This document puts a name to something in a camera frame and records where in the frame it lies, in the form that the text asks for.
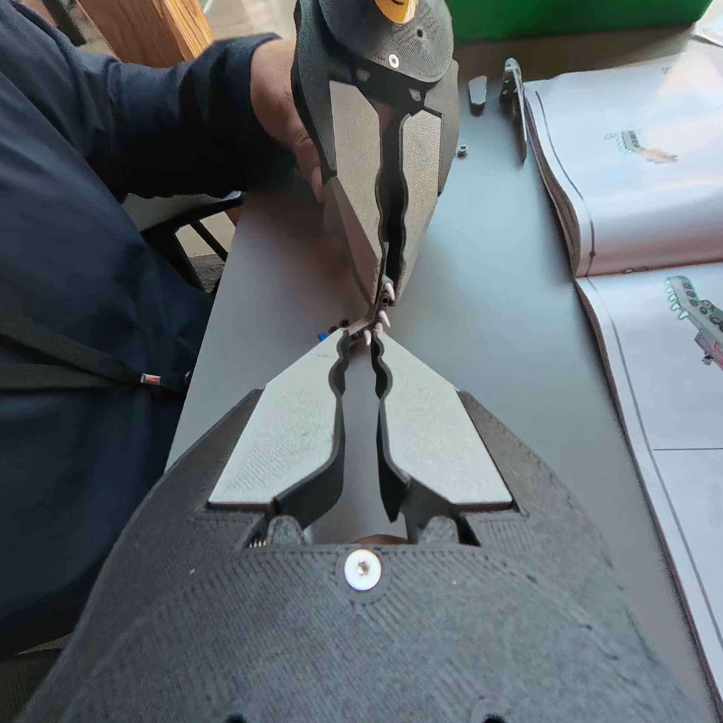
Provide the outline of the grey lego beam assembly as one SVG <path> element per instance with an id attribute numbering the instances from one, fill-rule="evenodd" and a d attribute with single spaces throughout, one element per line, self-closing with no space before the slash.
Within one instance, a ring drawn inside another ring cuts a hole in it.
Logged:
<path id="1" fill-rule="evenodd" d="M 327 331 L 317 335 L 319 341 L 323 341 L 331 336 L 337 330 L 346 330 L 351 343 L 364 340 L 363 330 L 370 328 L 372 337 L 377 334 L 384 333 L 385 328 L 390 326 L 387 315 L 387 308 L 395 303 L 395 289 L 391 279 L 383 275 L 381 286 L 377 291 L 376 299 L 370 304 L 368 310 L 355 321 L 348 318 L 341 319 L 337 324 L 331 326 Z"/>

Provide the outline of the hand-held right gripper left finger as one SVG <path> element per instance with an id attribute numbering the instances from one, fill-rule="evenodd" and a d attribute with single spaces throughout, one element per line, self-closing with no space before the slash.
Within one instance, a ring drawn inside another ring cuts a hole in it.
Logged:
<path id="1" fill-rule="evenodd" d="M 336 330 L 264 387 L 209 506 L 291 516 L 306 529 L 343 489 L 350 336 Z"/>

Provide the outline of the person in dark clothing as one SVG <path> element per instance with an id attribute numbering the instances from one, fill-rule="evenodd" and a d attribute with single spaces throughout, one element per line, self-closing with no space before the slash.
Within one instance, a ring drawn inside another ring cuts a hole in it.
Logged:
<path id="1" fill-rule="evenodd" d="M 2 655 L 68 634 L 163 472 L 211 298 L 76 143 L 76 49 L 2 2 Z"/>

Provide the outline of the green box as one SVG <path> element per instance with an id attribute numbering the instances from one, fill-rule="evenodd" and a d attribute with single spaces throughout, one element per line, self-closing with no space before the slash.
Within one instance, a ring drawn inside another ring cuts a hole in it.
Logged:
<path id="1" fill-rule="evenodd" d="M 456 42 L 690 25 L 711 1 L 447 1 Z"/>

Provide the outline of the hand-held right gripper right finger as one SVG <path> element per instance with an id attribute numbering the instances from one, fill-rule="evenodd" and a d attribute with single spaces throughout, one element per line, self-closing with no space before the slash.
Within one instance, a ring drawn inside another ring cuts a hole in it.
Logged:
<path id="1" fill-rule="evenodd" d="M 409 541 L 431 519 L 510 511 L 514 498 L 457 388 L 384 333 L 371 344 L 380 493 Z"/>

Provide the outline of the lego instruction booklet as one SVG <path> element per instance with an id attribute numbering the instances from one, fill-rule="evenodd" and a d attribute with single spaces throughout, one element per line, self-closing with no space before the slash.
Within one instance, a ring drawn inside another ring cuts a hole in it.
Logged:
<path id="1" fill-rule="evenodd" d="M 722 50 L 525 82 L 638 475 L 706 673 L 722 676 Z"/>

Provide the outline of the person's left hand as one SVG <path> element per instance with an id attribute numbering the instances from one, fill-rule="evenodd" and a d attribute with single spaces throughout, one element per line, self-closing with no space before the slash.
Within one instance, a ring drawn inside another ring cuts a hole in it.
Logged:
<path id="1" fill-rule="evenodd" d="M 294 103 L 291 69 L 295 43 L 273 39 L 258 46 L 250 66 L 250 101 L 259 125 L 290 150 L 319 203 L 325 202 L 320 156 Z"/>

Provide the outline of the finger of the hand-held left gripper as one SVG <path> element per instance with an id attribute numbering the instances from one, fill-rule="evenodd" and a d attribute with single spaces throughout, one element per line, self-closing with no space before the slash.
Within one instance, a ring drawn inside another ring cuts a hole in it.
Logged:
<path id="1" fill-rule="evenodd" d="M 402 122 L 398 196 L 390 212 L 387 251 L 387 276 L 396 300 L 409 281 L 438 203 L 440 138 L 441 119 L 429 111 Z"/>
<path id="2" fill-rule="evenodd" d="M 355 85 L 329 83 L 336 175 L 327 183 L 346 237 L 350 263 L 366 303 L 376 307 L 383 275 L 377 201 L 381 129 L 377 109 Z"/>

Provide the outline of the black mesh office chair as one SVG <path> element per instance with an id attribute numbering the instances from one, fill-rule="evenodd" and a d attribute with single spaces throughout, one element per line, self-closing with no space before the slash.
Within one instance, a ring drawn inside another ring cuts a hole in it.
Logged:
<path id="1" fill-rule="evenodd" d="M 205 226 L 213 215 L 238 210 L 245 194 L 234 191 L 224 197 L 208 194 L 144 198 L 128 194 L 122 208 L 136 225 L 147 244 L 156 249 L 191 286 L 215 295 L 229 252 Z M 178 231 L 189 227 L 211 249 L 201 256 L 197 268 L 178 239 Z"/>

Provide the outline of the person's left forearm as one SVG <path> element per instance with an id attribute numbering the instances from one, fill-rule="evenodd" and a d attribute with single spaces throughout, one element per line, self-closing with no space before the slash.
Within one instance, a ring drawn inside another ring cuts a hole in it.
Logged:
<path id="1" fill-rule="evenodd" d="M 245 190 L 272 145 L 252 110 L 252 61 L 277 39 L 217 41 L 165 69 L 74 51 L 77 149 L 116 197 Z"/>

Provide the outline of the wooden cabinet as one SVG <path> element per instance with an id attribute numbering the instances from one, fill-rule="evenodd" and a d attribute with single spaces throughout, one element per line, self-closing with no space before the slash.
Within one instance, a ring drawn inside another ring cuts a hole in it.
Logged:
<path id="1" fill-rule="evenodd" d="M 90 53 L 170 67 L 198 57 L 215 40 L 197 1 L 23 2 Z"/>

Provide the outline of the long grey lego assembly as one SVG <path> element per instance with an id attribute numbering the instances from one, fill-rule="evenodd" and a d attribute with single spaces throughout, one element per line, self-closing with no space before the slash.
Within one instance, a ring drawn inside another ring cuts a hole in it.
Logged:
<path id="1" fill-rule="evenodd" d="M 512 57 L 505 61 L 500 90 L 500 105 L 511 122 L 519 152 L 519 161 L 524 164 L 529 148 L 525 88 L 519 63 Z"/>

